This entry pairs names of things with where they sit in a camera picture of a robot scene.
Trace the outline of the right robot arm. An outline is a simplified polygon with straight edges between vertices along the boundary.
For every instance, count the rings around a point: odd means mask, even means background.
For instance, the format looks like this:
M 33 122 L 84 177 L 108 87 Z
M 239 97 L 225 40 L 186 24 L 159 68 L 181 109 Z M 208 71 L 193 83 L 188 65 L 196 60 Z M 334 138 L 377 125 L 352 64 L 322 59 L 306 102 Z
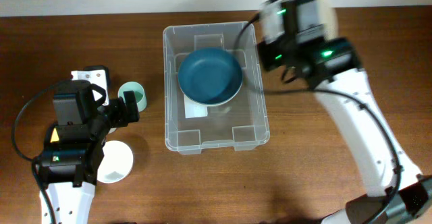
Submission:
M 306 82 L 346 141 L 365 195 L 323 218 L 324 223 L 409 223 L 431 208 L 431 178 L 396 140 L 367 73 L 347 38 L 327 38 L 318 0 L 268 0 L 259 14 L 263 67 L 293 69 Z

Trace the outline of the mint green plastic cup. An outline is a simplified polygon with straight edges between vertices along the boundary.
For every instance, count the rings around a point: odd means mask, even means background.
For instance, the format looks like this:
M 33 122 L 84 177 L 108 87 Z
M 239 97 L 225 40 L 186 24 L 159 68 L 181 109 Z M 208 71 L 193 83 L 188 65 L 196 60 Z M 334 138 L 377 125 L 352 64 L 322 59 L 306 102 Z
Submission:
M 126 91 L 134 92 L 138 111 L 139 112 L 144 111 L 147 106 L 147 99 L 146 99 L 146 93 L 144 91 L 144 87 L 137 82 L 126 82 L 125 84 L 120 86 L 117 92 L 118 97 L 123 97 L 124 92 Z

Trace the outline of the cream plate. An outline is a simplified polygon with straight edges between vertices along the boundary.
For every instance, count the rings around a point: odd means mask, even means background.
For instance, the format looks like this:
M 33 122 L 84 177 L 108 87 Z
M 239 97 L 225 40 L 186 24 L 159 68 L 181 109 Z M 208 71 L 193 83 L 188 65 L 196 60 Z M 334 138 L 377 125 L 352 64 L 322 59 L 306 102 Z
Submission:
M 220 106 L 232 100 L 242 89 L 243 83 L 191 83 L 179 84 L 184 96 L 204 106 Z
M 325 39 L 331 40 L 338 37 L 338 18 L 335 9 L 329 0 L 317 0 L 319 21 L 324 25 Z

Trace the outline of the grey plastic cup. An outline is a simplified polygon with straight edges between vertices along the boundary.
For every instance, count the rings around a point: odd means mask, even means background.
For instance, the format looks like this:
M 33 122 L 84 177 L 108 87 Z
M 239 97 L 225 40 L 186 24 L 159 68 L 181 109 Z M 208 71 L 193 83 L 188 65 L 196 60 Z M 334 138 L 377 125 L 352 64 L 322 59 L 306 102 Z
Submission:
M 111 129 L 108 131 L 108 134 L 112 134 L 112 133 L 114 133 L 114 131 L 116 131 L 116 129 L 117 129 L 117 128 L 111 128 Z

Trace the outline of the dark blue plate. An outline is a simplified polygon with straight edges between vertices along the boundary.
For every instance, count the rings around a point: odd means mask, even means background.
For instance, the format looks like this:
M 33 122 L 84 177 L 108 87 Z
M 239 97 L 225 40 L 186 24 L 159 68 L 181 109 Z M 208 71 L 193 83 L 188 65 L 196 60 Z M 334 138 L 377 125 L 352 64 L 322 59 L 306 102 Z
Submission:
M 243 73 L 238 60 L 227 51 L 206 48 L 186 56 L 178 70 L 178 83 L 240 83 Z

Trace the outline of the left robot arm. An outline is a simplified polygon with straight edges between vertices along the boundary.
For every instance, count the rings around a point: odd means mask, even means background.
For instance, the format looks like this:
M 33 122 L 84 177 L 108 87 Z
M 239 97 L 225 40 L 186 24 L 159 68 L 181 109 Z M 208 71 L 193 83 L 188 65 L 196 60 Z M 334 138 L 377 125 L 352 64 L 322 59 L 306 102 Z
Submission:
M 106 136 L 112 128 L 140 119 L 134 92 L 105 105 L 105 89 L 86 80 L 66 80 L 55 87 L 57 123 L 32 161 L 40 189 L 42 223 L 86 223 L 95 196 Z

